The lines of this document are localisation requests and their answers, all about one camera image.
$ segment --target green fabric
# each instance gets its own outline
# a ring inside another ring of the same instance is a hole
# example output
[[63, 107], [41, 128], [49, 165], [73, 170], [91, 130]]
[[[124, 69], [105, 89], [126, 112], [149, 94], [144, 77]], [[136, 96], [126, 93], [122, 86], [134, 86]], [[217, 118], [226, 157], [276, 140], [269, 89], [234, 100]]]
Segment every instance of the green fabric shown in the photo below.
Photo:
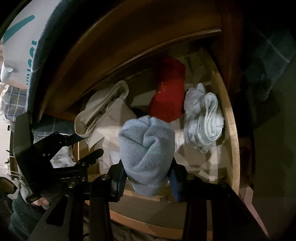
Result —
[[10, 217], [9, 230], [21, 241], [27, 241], [33, 229], [42, 218], [42, 207], [27, 204], [20, 191], [12, 202], [13, 214]]

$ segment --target red cloth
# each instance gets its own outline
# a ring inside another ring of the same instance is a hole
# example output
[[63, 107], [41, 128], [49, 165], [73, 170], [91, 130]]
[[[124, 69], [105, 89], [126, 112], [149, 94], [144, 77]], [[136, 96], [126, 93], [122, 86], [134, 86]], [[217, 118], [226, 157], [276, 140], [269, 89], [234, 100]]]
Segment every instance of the red cloth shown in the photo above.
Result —
[[150, 116], [169, 123], [182, 115], [185, 70], [185, 65], [177, 59], [165, 58], [161, 61], [158, 88], [148, 107]]

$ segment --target light blue beanie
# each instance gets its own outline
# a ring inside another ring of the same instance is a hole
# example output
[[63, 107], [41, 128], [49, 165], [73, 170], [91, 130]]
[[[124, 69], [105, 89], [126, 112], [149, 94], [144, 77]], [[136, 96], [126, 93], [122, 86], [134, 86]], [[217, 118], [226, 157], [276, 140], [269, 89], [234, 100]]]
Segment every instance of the light blue beanie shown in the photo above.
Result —
[[168, 182], [175, 151], [174, 130], [147, 115], [125, 122], [118, 137], [120, 157], [134, 190], [140, 195], [156, 195]]

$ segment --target checkered blanket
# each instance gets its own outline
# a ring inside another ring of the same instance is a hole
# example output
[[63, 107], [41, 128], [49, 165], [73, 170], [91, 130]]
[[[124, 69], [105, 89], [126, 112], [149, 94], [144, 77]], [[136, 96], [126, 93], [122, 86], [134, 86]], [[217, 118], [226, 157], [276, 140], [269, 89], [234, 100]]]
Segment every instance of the checkered blanket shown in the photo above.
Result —
[[[27, 91], [9, 86], [3, 96], [1, 111], [6, 119], [15, 122], [17, 116], [25, 113]], [[39, 123], [33, 123], [32, 132], [35, 136], [47, 136], [54, 132], [74, 134], [74, 123], [52, 116], [43, 115]]]

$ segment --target bolt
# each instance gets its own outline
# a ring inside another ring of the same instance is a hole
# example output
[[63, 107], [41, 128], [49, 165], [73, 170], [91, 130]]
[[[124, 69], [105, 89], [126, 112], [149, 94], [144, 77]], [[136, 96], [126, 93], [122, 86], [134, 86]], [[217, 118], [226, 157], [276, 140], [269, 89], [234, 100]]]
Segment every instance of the bolt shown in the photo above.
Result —
[[108, 174], [103, 174], [102, 176], [101, 176], [101, 179], [102, 180], [108, 180], [109, 179], [109, 175]]
[[69, 188], [74, 188], [74, 187], [76, 187], [76, 182], [73, 182], [73, 181], [72, 181], [72, 182], [69, 182], [69, 183], [68, 183], [68, 187], [69, 187]]
[[186, 176], [186, 178], [188, 180], [193, 180], [195, 178], [195, 176], [192, 173], [188, 173], [187, 176]]

